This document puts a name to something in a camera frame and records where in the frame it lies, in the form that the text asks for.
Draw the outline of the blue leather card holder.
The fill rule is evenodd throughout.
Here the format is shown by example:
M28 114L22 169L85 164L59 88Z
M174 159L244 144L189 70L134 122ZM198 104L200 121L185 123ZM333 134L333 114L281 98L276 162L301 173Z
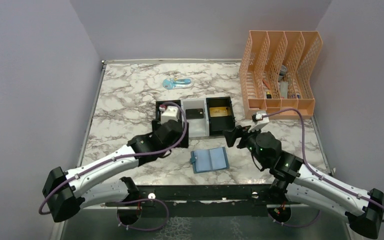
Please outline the blue leather card holder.
M189 162L195 174L227 170L230 168L225 147L191 151Z

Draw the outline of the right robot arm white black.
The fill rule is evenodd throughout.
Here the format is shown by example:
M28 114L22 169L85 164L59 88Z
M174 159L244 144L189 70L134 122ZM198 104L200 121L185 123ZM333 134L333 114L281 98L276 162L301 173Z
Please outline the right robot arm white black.
M376 188L359 189L325 174L282 149L271 132L236 126L223 131L228 147L239 140L238 149L247 149L253 161L274 177L266 197L276 204L301 203L336 215L357 234L377 239L384 215L384 193Z

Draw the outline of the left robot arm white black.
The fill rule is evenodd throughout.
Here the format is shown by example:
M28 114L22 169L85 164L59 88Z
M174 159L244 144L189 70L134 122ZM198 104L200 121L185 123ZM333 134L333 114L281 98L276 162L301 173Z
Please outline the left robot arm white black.
M105 202L132 205L138 189L128 177L114 183L104 181L127 170L165 158L173 148L185 148L189 123L169 120L150 133L136 135L115 152L93 163L63 170L52 169L42 188L40 215L51 215L55 223L66 221L81 209Z

